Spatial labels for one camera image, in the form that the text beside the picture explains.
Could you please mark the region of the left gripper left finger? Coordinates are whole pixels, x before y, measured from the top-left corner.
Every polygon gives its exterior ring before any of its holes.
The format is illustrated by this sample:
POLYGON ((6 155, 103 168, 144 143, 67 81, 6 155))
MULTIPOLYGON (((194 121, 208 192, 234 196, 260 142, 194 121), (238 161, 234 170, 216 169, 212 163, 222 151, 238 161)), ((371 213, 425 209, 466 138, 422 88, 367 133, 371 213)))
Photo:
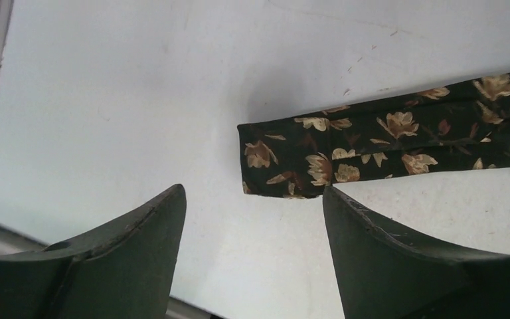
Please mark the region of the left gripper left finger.
POLYGON ((78 236, 0 256, 0 318, 163 318, 186 208, 176 184, 78 236))

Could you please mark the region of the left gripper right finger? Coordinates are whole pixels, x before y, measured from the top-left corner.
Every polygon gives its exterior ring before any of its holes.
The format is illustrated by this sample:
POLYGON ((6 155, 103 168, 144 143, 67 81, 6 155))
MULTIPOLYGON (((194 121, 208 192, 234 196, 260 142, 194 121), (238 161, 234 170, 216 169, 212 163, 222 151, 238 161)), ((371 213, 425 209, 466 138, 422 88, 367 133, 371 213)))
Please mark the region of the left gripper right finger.
POLYGON ((346 318, 510 318, 510 255, 431 237, 331 186, 322 200, 346 318))

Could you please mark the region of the black gold floral tie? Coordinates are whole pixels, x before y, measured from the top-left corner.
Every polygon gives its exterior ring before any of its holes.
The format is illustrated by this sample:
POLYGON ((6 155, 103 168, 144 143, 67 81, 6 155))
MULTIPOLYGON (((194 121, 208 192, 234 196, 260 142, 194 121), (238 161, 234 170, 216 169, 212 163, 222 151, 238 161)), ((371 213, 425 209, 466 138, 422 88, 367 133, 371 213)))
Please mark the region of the black gold floral tie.
POLYGON ((510 167, 510 73, 238 127, 246 194, 510 167))

